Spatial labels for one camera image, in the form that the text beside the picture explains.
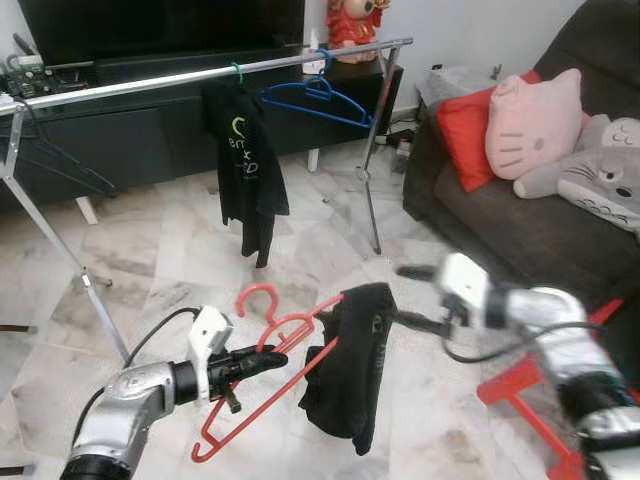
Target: white tile floor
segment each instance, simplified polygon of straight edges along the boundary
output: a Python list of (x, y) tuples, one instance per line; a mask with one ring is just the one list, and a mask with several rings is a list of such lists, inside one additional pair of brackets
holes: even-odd
[[(393, 268), (437, 262), (449, 248), (403, 211), (401, 185), (382, 151), (371, 171), (383, 256), (373, 254), (364, 199), (343, 190), (358, 186), (352, 172), (362, 147), (355, 142), (323, 150), (315, 174), (306, 171), (303, 156), (282, 159), (291, 215), (277, 219), (263, 270), (255, 270), (255, 258), (240, 255), (239, 224), (222, 225), (215, 172), (98, 199), (96, 226), (84, 223), (73, 203), (45, 212), (82, 262), (113, 278), (114, 286), (100, 294), (129, 347), (166, 313), (207, 303), (235, 322), (231, 347), (255, 343), (265, 299), (251, 301), (246, 319), (232, 307), (240, 290), (257, 282), (273, 283), (280, 312), (289, 313), (351, 286), (386, 281), (400, 308), (435, 317), (432, 289), (398, 278)], [(322, 203), (337, 188), (334, 200)], [(0, 333), (0, 466), (35, 463), (35, 478), (58, 478), (77, 416), (118, 370), (118, 358), (70, 269), (23, 214), (0, 218), (0, 264), (0, 323), (39, 327), (37, 335)], [(188, 320), (170, 325), (138, 361), (183, 358), (188, 327)], [(320, 338), (318, 332), (313, 340)], [(244, 414), (303, 365), (305, 351), (297, 350), (285, 369), (239, 387)], [(513, 412), (487, 410), (475, 397), (495, 366), (454, 364), (436, 339), (400, 326), (392, 329), (387, 351), (368, 455), (356, 456), (350, 441), (306, 420), (297, 407), (302, 382), (203, 465), (193, 464), (190, 452), (207, 412), (179, 407), (152, 428), (135, 478), (545, 478), (553, 457), (542, 442)], [(553, 411), (546, 392), (536, 398)], [(225, 411), (219, 427), (228, 430), (238, 421)]]

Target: red figurine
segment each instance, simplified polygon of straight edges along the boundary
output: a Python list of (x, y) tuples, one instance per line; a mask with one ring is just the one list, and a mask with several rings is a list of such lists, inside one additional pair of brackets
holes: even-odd
[[(329, 48), (355, 47), (376, 41), (375, 27), (382, 20), (382, 10), (391, 0), (330, 0), (327, 12)], [(340, 57), (345, 63), (373, 60), (376, 52), (359, 53)]]

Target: red stool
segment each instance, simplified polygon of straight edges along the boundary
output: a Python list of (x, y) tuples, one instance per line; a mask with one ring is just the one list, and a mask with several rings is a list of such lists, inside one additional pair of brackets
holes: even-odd
[[(604, 325), (609, 317), (622, 305), (622, 300), (613, 300), (596, 313), (589, 321), (597, 325)], [(528, 354), (513, 367), (500, 373), (488, 382), (478, 387), (478, 398), (485, 405), (492, 405), (501, 401), (509, 402), (520, 415), (538, 432), (549, 444), (551, 449), (560, 457), (560, 463), (547, 472), (551, 480), (583, 480), (582, 456), (579, 452), (570, 450), (562, 439), (547, 425), (536, 412), (518, 396), (527, 388), (544, 381), (544, 377), (533, 354)], [(637, 400), (640, 395), (634, 394)]]

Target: sofa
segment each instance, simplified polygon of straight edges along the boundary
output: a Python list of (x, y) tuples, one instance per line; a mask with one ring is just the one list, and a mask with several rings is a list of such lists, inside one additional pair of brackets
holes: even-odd
[[(542, 80), (582, 72), (583, 110), (640, 119), (640, 20), (636, 0), (587, 0), (533, 66)], [(554, 196), (518, 198), (494, 179), (468, 194), (435, 121), (420, 125), (404, 183), (404, 208), (488, 269), (497, 281), (552, 285), (594, 311), (640, 286), (633, 234)]]

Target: clothes rack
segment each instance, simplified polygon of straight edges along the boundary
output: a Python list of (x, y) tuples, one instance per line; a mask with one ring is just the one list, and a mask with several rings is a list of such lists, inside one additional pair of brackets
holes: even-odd
[[(331, 55), (333, 57), (342, 57), (346, 55), (353, 55), (357, 53), (377, 51), (381, 56), (382, 50), (391, 50), (389, 59), (384, 65), (382, 70), (383, 85), (380, 90), (378, 98), (378, 104), (376, 106), (375, 114), (373, 116), (373, 123), (369, 132), (369, 137), (365, 144), (365, 151), (363, 156), (363, 165), (359, 167), (361, 172), (361, 178), (365, 183), (367, 204), (369, 206), (369, 213), (371, 217), (371, 226), (373, 232), (373, 249), (376, 253), (381, 253), (380, 240), (378, 238), (378, 229), (376, 225), (375, 213), (373, 210), (373, 203), (371, 201), (371, 189), (369, 187), (369, 180), (371, 175), (369, 174), (369, 160), (371, 158), (372, 148), (374, 145), (377, 130), (382, 121), (382, 113), (386, 105), (387, 98), (389, 96), (389, 90), (391, 87), (391, 81), (393, 78), (393, 71), (396, 66), (400, 49), (405, 45), (411, 45), (413, 38), (401, 38), (396, 40), (390, 40), (386, 42), (372, 43), (368, 45), (360, 45), (350, 48), (342, 48), (338, 50), (332, 50)], [(94, 279), (89, 271), (82, 266), (82, 264), (75, 258), (71, 250), (62, 241), (58, 233), (49, 224), (47, 219), (42, 215), (36, 204), (31, 200), (27, 192), (22, 188), (20, 182), (14, 177), (16, 162), (18, 161), (18, 152), (20, 149), (20, 138), (22, 135), (22, 124), (24, 121), (27, 108), (30, 110), (39, 110), (48, 107), (55, 107), (58, 105), (67, 105), (71, 103), (79, 103), (89, 100), (95, 100), (99, 98), (112, 97), (116, 95), (124, 95), (127, 93), (142, 92), (147, 90), (154, 90), (157, 88), (171, 87), (175, 85), (183, 85), (186, 83), (198, 82), (202, 80), (225, 77), (229, 75), (236, 75), (240, 70), (244, 74), (252, 72), (261, 72), (265, 70), (272, 70), (276, 68), (290, 67), (294, 65), (302, 65), (303, 63), (314, 62), (317, 60), (325, 59), (325, 54), (322, 52), (314, 52), (306, 55), (296, 55), (291, 57), (277, 58), (273, 60), (265, 60), (260, 62), (248, 63), (244, 65), (227, 66), (222, 68), (214, 68), (209, 70), (202, 70), (197, 72), (182, 73), (177, 75), (166, 75), (157, 78), (150, 78), (146, 80), (137, 80), (133, 82), (125, 82), (115, 85), (107, 85), (103, 87), (95, 87), (86, 90), (78, 90), (74, 92), (60, 93), (55, 95), (48, 95), (44, 97), (32, 98), (20, 102), (8, 102), (0, 105), (0, 116), (13, 114), (13, 121), (11, 124), (11, 132), (9, 135), (9, 149), (4, 163), (0, 163), (0, 176), (5, 182), (9, 190), (13, 193), (16, 199), (20, 202), (23, 208), (27, 211), (29, 216), (33, 219), (36, 225), (40, 228), (42, 233), (48, 238), (51, 244), (60, 252), (60, 254), (66, 259), (69, 265), (73, 268), (73, 271), (77, 277), (82, 280), (83, 286), (87, 295), (89, 296), (91, 303), (93, 304), (100, 321), (105, 328), (106, 332), (112, 338), (118, 353), (122, 357), (123, 361), (128, 358), (129, 352), (127, 347), (120, 337), (118, 330), (111, 319), (111, 316), (107, 312), (98, 292), (95, 289)]]

